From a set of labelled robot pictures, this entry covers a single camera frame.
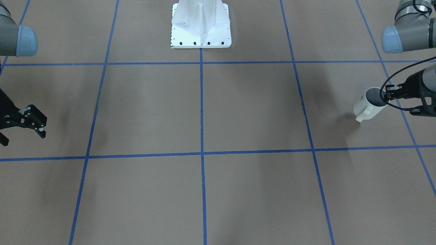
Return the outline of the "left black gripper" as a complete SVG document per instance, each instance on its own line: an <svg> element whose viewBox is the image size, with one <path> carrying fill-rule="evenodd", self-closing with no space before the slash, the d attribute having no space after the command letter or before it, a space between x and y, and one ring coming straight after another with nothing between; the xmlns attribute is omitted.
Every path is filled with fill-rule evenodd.
<svg viewBox="0 0 436 245"><path fill-rule="evenodd" d="M416 99L416 97L428 95L430 91L424 85L424 70L409 76L402 86L386 85L385 100Z"/></svg>

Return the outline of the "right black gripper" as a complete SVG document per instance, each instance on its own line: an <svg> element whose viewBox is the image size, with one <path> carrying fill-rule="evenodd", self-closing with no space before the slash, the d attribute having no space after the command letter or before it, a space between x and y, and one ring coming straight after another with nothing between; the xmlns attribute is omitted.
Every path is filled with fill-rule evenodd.
<svg viewBox="0 0 436 245"><path fill-rule="evenodd" d="M7 94L0 89L1 130L13 127L34 130L41 138L46 137L45 126L48 118L35 105L30 104L24 109L18 109ZM0 144L9 145L9 139L0 132Z"/></svg>

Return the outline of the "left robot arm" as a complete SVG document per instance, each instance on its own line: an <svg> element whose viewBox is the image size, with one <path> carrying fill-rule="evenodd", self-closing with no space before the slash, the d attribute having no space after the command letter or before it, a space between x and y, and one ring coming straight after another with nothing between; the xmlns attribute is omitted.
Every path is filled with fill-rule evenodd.
<svg viewBox="0 0 436 245"><path fill-rule="evenodd" d="M383 30L381 43L387 54L435 48L434 0L400 0L394 25ZM435 98L435 67L426 68L411 81L386 88L389 99Z"/></svg>

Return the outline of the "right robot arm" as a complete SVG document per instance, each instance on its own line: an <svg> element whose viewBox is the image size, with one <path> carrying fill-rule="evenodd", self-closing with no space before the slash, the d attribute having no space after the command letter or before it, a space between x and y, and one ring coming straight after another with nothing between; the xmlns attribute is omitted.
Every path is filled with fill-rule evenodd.
<svg viewBox="0 0 436 245"><path fill-rule="evenodd" d="M31 57L37 54L38 39L35 31L17 24L9 9L0 2L0 51L1 56ZM23 109L16 107L12 99L0 91L0 128L28 128L45 138L48 118L33 104Z"/></svg>

